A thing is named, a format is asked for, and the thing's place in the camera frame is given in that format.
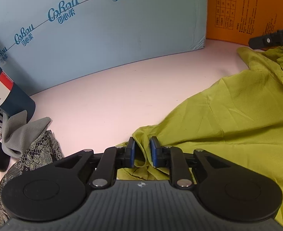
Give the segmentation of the olive green shirt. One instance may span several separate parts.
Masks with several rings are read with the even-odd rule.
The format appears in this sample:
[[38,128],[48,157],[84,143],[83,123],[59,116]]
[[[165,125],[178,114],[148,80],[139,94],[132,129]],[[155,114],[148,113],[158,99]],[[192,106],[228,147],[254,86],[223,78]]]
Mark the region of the olive green shirt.
[[[152,165],[149,139],[185,153],[207,150],[265,175],[283,193],[283,46],[263,52],[241,47],[248,69],[224,77],[178,105],[159,124],[138,128],[141,157],[117,172],[122,180],[164,180]],[[283,226],[283,203],[276,220]]]

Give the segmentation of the orange printed carton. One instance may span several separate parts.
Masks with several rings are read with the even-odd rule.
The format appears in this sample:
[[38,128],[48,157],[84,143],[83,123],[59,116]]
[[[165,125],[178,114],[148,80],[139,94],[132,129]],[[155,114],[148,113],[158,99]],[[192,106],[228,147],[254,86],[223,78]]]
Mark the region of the orange printed carton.
[[206,37],[247,45],[283,30],[283,0],[208,0]]

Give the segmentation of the patterned lace garment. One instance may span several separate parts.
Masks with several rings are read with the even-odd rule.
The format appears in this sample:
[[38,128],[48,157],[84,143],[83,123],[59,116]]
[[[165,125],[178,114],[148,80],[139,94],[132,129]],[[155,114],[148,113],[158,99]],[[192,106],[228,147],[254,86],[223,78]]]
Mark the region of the patterned lace garment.
[[3,187],[10,180],[25,172],[33,171],[62,158],[62,150],[51,130],[45,131],[30,144],[30,147],[25,151],[22,157],[10,167],[0,181],[0,228],[9,220],[8,213],[1,199]]

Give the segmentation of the grey cloth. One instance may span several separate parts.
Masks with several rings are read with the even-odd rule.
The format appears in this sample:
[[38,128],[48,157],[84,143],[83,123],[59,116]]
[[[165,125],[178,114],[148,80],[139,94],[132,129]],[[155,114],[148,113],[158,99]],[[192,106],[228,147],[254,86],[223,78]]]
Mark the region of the grey cloth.
[[46,131],[52,119],[44,117],[27,123],[27,111],[11,117],[3,115],[2,150],[10,157],[19,159],[30,145]]

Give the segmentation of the dark blue box red label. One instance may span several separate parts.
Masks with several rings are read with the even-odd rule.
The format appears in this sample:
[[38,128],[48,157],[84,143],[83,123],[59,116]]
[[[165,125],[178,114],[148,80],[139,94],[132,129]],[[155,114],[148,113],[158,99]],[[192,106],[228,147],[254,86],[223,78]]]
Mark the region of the dark blue box red label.
[[13,116],[27,111],[27,121],[30,121],[35,111],[35,102],[0,67],[0,110]]

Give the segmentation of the light blue Corou carton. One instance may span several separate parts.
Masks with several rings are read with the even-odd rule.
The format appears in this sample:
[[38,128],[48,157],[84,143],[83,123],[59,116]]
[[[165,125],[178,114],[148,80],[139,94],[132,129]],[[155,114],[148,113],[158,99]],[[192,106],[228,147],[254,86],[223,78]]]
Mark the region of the light blue Corou carton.
[[195,51],[207,0],[0,0],[0,66],[27,94]]

